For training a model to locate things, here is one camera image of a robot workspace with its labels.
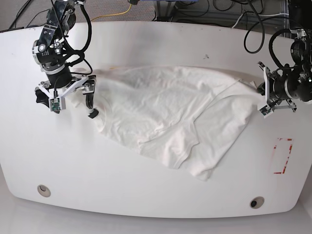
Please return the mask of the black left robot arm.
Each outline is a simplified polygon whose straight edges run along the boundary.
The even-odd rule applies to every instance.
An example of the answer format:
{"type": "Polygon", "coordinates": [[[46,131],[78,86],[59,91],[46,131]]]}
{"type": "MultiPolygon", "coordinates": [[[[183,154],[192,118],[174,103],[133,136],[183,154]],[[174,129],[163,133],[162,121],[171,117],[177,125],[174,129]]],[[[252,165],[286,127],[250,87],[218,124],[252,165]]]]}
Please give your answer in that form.
{"type": "Polygon", "coordinates": [[[289,0],[289,27],[275,32],[269,40],[269,53],[277,66],[275,71],[259,62],[264,81],[257,91],[264,96],[258,110],[267,117],[277,109],[296,111],[295,99],[305,104],[312,102],[312,2],[289,0]],[[290,52],[294,66],[282,64],[273,51],[274,40],[281,34],[293,34],[290,52]]]}

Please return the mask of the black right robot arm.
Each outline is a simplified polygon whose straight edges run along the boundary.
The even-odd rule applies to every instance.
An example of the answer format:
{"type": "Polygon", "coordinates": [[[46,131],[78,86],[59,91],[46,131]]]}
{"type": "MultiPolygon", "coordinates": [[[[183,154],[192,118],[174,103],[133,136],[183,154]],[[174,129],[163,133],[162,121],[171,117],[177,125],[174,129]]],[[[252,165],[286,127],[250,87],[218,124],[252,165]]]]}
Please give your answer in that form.
{"type": "Polygon", "coordinates": [[[87,72],[72,72],[71,67],[86,62],[85,51],[92,38],[92,24],[83,0],[56,0],[47,14],[47,22],[32,47],[32,55],[48,78],[35,88],[36,102],[59,113],[66,108],[65,98],[81,90],[85,96],[88,117],[94,119],[99,111],[94,108],[96,76],[87,72]],[[79,6],[87,22],[87,40],[77,50],[67,41],[68,32],[76,23],[75,6],[79,6]]]}

